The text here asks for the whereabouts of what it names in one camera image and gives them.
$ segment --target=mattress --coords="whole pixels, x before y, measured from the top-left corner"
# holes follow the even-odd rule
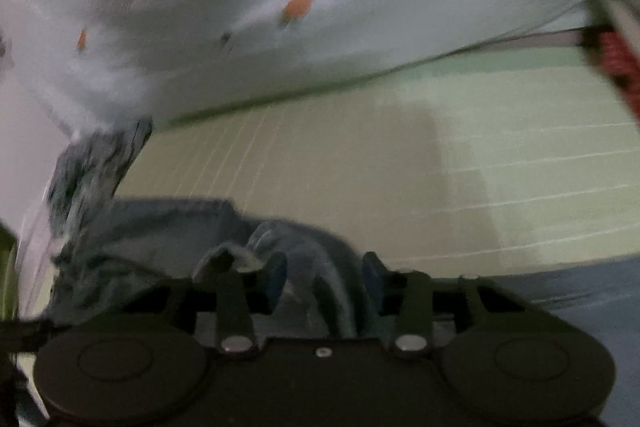
[[[117,197],[231,198],[434,277],[640,246],[640,135],[578,48],[455,55],[154,133]]]

